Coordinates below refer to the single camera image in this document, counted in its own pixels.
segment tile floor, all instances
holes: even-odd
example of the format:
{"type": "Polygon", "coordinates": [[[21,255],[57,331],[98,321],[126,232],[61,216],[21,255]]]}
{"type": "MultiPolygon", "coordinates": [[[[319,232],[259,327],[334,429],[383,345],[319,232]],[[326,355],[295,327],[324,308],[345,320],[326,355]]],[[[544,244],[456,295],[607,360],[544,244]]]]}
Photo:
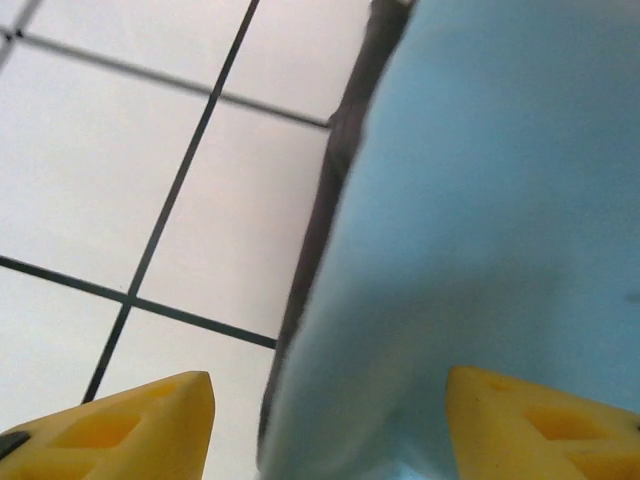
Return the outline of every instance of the tile floor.
{"type": "Polygon", "coordinates": [[[368,3],[0,0],[0,431],[207,370],[205,479],[253,478],[368,3]]]}

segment white tile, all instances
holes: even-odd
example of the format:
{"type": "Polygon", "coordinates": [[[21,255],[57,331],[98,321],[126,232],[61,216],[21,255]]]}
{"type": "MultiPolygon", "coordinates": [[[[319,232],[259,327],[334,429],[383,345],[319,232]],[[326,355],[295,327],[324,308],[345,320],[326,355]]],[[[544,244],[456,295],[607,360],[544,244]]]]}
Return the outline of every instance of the white tile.
{"type": "Polygon", "coordinates": [[[126,289],[205,101],[16,46],[0,75],[0,252],[126,289]]]}
{"type": "Polygon", "coordinates": [[[226,89],[329,118],[360,50],[369,2],[260,2],[226,89]]]}
{"type": "Polygon", "coordinates": [[[326,137],[218,104],[140,295],[275,337],[326,137]]]}
{"type": "Polygon", "coordinates": [[[0,432],[80,404],[119,308],[0,268],[0,432]]]}
{"type": "Polygon", "coordinates": [[[98,396],[176,373],[211,375],[216,417],[204,480],[250,480],[262,392],[273,352],[152,313],[134,310],[98,396]]]}
{"type": "Polygon", "coordinates": [[[0,0],[0,25],[13,26],[25,4],[26,0],[0,0]]]}
{"type": "Polygon", "coordinates": [[[29,32],[213,85],[249,0],[47,0],[29,32]]]}

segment light blue fabric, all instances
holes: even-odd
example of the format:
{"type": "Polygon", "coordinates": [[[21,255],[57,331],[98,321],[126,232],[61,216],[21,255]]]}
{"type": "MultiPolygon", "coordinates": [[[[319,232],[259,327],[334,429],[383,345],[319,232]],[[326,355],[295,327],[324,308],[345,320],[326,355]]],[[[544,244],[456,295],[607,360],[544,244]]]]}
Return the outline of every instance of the light blue fabric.
{"type": "Polygon", "coordinates": [[[420,1],[283,372],[263,480],[457,478],[457,364],[640,411],[632,5],[420,1]]]}

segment blue cloth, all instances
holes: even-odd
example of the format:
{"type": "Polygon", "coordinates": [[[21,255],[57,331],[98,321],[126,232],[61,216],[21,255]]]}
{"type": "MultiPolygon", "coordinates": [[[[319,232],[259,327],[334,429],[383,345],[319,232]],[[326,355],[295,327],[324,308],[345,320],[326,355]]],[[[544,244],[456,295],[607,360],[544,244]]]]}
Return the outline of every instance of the blue cloth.
{"type": "Polygon", "coordinates": [[[264,480],[456,479],[452,365],[640,411],[634,4],[419,2],[283,371],[264,480]]]}

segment yellow plastic part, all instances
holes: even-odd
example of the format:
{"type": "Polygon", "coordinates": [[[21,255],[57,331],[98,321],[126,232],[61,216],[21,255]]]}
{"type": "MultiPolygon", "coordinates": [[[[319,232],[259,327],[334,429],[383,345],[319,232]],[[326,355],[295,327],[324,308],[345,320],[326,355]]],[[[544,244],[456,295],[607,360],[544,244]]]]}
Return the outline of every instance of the yellow plastic part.
{"type": "Polygon", "coordinates": [[[461,480],[640,480],[640,415],[455,367],[447,418],[461,480]]]}
{"type": "Polygon", "coordinates": [[[12,428],[31,439],[0,462],[2,480],[200,480],[215,403],[187,372],[12,428]]]}

